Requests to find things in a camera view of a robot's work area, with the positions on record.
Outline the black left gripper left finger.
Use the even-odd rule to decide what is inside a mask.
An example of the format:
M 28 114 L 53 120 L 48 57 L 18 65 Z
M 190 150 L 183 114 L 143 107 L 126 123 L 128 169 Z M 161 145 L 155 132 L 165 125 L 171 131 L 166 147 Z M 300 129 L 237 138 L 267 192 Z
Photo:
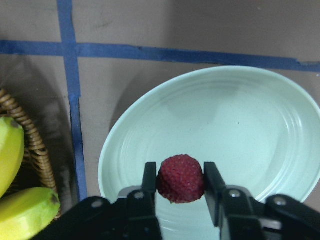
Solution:
M 147 162 L 144 166 L 142 190 L 146 194 L 143 211 L 143 234 L 145 240 L 162 240 L 162 233 L 156 216 L 155 195 L 157 192 L 157 164 Z

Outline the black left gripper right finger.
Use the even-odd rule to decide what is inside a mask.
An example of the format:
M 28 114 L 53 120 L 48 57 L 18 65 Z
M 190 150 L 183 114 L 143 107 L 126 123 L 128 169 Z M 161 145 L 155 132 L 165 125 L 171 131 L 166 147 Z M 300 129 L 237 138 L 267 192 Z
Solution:
M 227 186 L 214 162 L 204 163 L 205 200 L 213 226 L 221 240 L 243 240 L 248 235 L 246 220 L 250 202 L 245 191 Z

